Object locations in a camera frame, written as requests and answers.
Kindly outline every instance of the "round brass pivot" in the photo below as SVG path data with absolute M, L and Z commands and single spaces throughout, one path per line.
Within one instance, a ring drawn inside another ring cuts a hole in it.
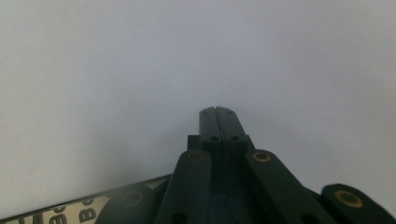
M 349 207 L 354 207 L 354 208 L 363 207 L 363 201 L 354 193 L 339 189 L 334 193 L 334 195 L 338 201 Z
M 204 159 L 204 154 L 201 152 L 192 152 L 189 154 L 190 161 L 202 161 Z
M 123 203 L 129 207 L 135 207 L 143 201 L 144 195 L 142 192 L 133 190 L 125 194 L 122 198 Z
M 256 152 L 256 153 L 253 154 L 253 159 L 254 159 L 255 161 L 261 161 L 261 162 L 263 162 L 263 161 L 270 161 L 270 160 L 271 160 L 271 157 L 270 157 L 270 155 L 268 155 L 267 153 L 264 153 L 264 152 Z

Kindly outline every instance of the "white backdrop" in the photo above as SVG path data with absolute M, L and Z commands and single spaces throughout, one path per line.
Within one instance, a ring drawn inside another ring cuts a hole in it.
M 396 2 L 2 1 L 0 218 L 171 173 L 229 107 L 396 216 Z

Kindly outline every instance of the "white surface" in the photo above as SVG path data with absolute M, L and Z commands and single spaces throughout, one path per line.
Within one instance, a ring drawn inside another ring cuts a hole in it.
M 171 173 L 212 105 L 307 187 L 396 215 L 395 1 L 0 8 L 0 217 Z

